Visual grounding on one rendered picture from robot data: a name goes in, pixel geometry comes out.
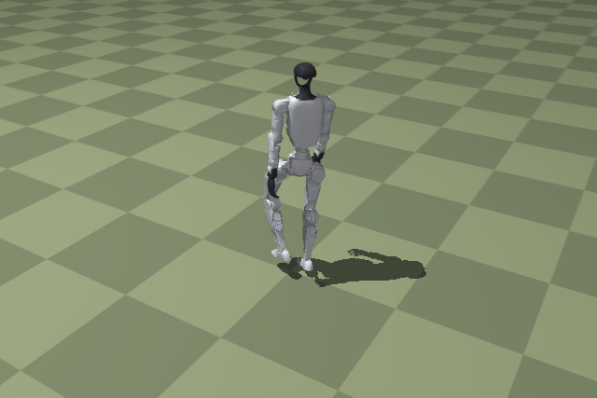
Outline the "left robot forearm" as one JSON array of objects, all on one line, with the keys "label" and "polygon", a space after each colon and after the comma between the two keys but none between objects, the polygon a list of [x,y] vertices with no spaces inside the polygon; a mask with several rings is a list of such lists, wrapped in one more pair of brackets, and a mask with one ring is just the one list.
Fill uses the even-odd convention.
[{"label": "left robot forearm", "polygon": [[280,151],[280,146],[274,144],[274,139],[273,139],[273,134],[269,133],[268,134],[268,144],[269,144],[269,166],[268,166],[268,173],[271,174],[271,170],[273,168],[277,169],[277,173],[279,171],[278,169],[278,165],[279,165],[279,151]]}]

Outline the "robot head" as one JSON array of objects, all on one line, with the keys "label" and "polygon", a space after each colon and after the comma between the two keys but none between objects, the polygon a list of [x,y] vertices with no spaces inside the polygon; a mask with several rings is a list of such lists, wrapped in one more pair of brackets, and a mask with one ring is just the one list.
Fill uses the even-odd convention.
[{"label": "robot head", "polygon": [[[300,85],[298,83],[298,77],[302,77],[303,79],[308,80],[305,85]],[[314,66],[308,62],[302,62],[295,66],[294,68],[294,77],[297,86],[299,87],[299,95],[296,96],[296,99],[300,99],[300,101],[308,101],[308,100],[316,100],[316,96],[311,94],[311,81],[313,77],[316,77],[316,70]]]}]

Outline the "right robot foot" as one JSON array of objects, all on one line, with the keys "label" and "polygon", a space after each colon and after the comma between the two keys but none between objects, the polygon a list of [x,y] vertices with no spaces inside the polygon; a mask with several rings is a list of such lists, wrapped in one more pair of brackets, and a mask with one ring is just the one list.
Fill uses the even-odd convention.
[{"label": "right robot foot", "polygon": [[311,260],[309,260],[309,258],[307,259],[307,261],[304,261],[303,257],[298,258],[297,263],[307,271],[313,270],[313,263]]}]

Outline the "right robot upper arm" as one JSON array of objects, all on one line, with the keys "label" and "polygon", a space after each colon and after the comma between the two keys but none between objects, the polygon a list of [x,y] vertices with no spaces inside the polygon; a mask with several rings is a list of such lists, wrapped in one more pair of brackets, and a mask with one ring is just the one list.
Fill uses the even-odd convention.
[{"label": "right robot upper arm", "polygon": [[324,96],[322,96],[322,98],[323,98],[323,101],[325,104],[325,109],[324,109],[323,126],[322,126],[321,134],[328,134],[330,131],[330,124],[332,122],[333,113],[336,108],[336,104],[333,101],[333,99],[328,95],[324,95]]}]

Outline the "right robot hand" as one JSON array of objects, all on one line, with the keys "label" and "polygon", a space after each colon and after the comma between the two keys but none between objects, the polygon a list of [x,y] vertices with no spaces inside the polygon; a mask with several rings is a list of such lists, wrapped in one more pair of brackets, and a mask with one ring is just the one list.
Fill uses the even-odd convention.
[{"label": "right robot hand", "polygon": [[323,158],[323,155],[324,155],[324,152],[322,152],[322,153],[319,155],[319,157],[318,157],[318,156],[316,156],[316,155],[313,153],[313,156],[312,156],[312,162],[318,162],[318,163],[321,163],[321,159]]}]

